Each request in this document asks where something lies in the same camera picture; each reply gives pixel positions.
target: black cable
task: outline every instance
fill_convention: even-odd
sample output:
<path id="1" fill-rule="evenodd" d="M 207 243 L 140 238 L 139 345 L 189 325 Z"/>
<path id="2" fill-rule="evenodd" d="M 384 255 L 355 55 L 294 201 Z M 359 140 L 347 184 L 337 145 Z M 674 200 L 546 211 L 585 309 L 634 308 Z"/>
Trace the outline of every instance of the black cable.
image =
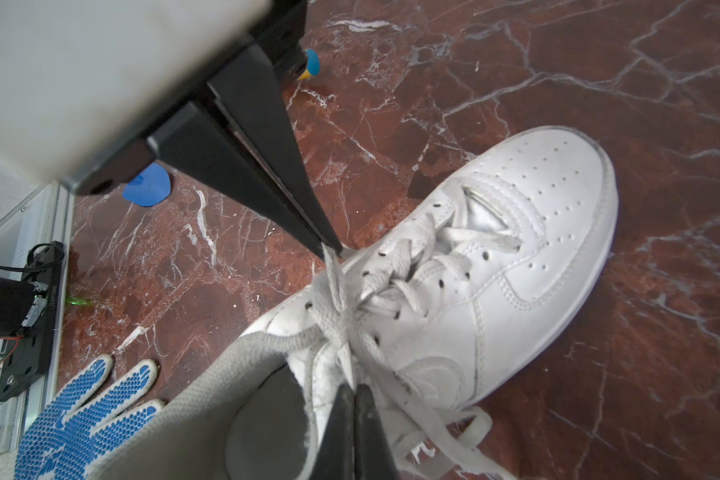
<path id="1" fill-rule="evenodd" d="M 27 254 L 27 264 L 31 264 L 34 261 L 34 252 L 40 248 L 41 246 L 52 246 L 56 250 L 59 251 L 61 254 L 56 260 L 53 262 L 49 262 L 48 264 L 45 264 L 43 266 L 34 266 L 31 268 L 18 268 L 16 266 L 2 266 L 0 265 L 0 270 L 7 270 L 9 272 L 21 272 L 22 274 L 36 274 L 37 272 L 42 272 L 43 270 L 48 270 L 52 266 L 60 265 L 61 261 L 64 260 L 64 250 L 56 244 L 37 244 L 32 247 L 32 249 Z"/>

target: red marble floor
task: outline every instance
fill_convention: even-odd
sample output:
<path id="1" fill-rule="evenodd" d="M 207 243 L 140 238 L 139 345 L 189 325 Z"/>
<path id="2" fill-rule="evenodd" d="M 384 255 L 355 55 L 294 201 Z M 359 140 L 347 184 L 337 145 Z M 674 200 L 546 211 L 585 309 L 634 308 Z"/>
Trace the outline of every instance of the red marble floor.
<path id="1" fill-rule="evenodd" d="M 314 0 L 324 71 L 285 92 L 342 241 L 372 244 L 451 171 L 545 124 L 597 139 L 620 219 L 568 330 L 481 403 L 522 478 L 720 478 L 720 0 Z M 311 278 L 277 225 L 175 174 L 144 209 L 77 202 L 60 380 L 113 353 L 170 400 Z M 473 478 L 452 472 L 450 478 Z"/>

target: glove finger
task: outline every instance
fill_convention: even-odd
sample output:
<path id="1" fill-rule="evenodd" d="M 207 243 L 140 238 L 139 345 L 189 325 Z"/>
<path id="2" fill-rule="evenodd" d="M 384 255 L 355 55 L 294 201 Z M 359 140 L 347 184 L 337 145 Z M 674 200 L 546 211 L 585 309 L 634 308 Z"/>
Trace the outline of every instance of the glove finger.
<path id="1" fill-rule="evenodd" d="M 161 400 L 149 400 L 137 408 L 115 417 L 91 431 L 94 440 L 95 454 L 98 458 L 112 452 L 123 445 L 128 438 L 134 436 L 164 407 Z"/>
<path id="2" fill-rule="evenodd" d="M 142 360 L 101 395 L 70 415 L 69 420 L 87 428 L 96 428 L 132 406 L 152 388 L 157 379 L 154 360 Z"/>
<path id="3" fill-rule="evenodd" d="M 85 370 L 80 370 L 40 414 L 38 419 L 43 418 L 44 421 L 35 423 L 52 425 L 59 418 L 80 408 L 104 383 L 112 371 L 113 362 L 111 356 L 100 355 Z"/>

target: blue dotted glove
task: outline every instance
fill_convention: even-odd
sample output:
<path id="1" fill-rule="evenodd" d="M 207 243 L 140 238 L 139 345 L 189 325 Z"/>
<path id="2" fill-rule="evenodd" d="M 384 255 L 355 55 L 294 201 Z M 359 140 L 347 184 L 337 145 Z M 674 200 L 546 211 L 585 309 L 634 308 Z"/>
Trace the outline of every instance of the blue dotted glove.
<path id="1" fill-rule="evenodd" d="M 86 403 L 112 370 L 102 355 L 78 373 L 43 410 L 19 444 L 14 480 L 82 480 L 87 468 L 123 445 L 162 408 L 151 400 L 120 415 L 151 387 L 157 364 L 144 360 Z"/>

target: shoe tongue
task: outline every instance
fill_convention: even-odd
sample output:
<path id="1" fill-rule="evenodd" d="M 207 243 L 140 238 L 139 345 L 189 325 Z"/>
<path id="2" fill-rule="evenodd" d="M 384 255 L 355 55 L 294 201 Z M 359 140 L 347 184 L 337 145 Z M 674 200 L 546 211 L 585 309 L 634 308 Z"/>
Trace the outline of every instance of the shoe tongue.
<path id="1" fill-rule="evenodd" d="M 312 412 L 315 414 L 319 445 L 326 432 L 336 390 L 345 382 L 338 366 L 336 348 L 326 345 L 317 351 L 315 357 L 311 357 L 308 350 L 292 352 L 288 355 L 288 368 L 302 389 L 306 388 L 307 382 L 312 383 Z"/>
<path id="2" fill-rule="evenodd" d="M 491 209 L 490 206 L 470 195 L 467 196 L 467 209 L 469 212 L 467 216 L 467 228 L 470 230 L 490 234 L 501 232 L 508 228 L 501 217 Z M 449 220 L 444 226 L 451 226 L 451 221 Z M 441 254 L 449 254 L 451 252 L 450 245 L 440 239 L 435 242 L 434 249 Z"/>

